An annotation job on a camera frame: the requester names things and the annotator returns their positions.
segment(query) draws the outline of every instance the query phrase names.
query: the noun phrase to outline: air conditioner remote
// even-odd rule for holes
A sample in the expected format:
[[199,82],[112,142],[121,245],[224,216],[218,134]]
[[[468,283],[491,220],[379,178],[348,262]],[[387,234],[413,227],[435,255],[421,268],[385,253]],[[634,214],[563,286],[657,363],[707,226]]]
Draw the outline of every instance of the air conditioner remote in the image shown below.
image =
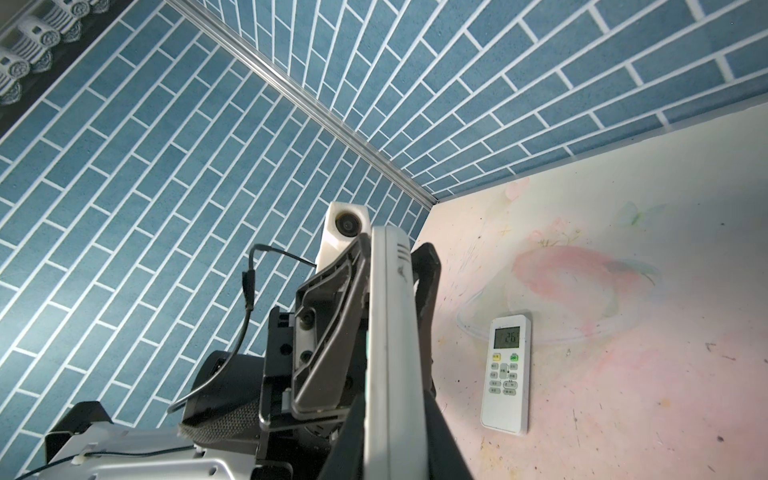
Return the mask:
[[493,320],[480,414],[484,427],[512,435],[528,430],[530,362],[531,320],[524,315]]

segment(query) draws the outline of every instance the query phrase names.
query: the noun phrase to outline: black wire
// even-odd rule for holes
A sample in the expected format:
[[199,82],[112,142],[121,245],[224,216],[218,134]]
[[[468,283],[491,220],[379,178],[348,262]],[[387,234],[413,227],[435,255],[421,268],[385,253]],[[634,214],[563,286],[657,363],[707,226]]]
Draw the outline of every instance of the black wire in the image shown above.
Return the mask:
[[[156,455],[165,455],[166,453],[175,453],[175,452],[184,452],[186,450],[194,449],[194,445],[186,445],[184,447],[176,447],[174,449],[165,449],[165,450],[157,450],[155,452],[139,452],[139,453],[131,453],[131,452],[86,452],[83,454],[84,457],[106,457],[106,456],[112,456],[112,457],[154,457]],[[51,462],[48,464],[43,465],[42,467],[38,467],[34,470],[31,470],[24,475],[16,478],[16,480],[24,480],[24,478],[29,478],[33,475],[37,475],[38,473],[42,472],[43,470],[48,470],[50,467],[55,467],[56,465],[59,465],[61,463],[70,462],[74,457],[77,455],[69,455],[68,457],[60,458],[59,460],[56,460],[55,462]]]

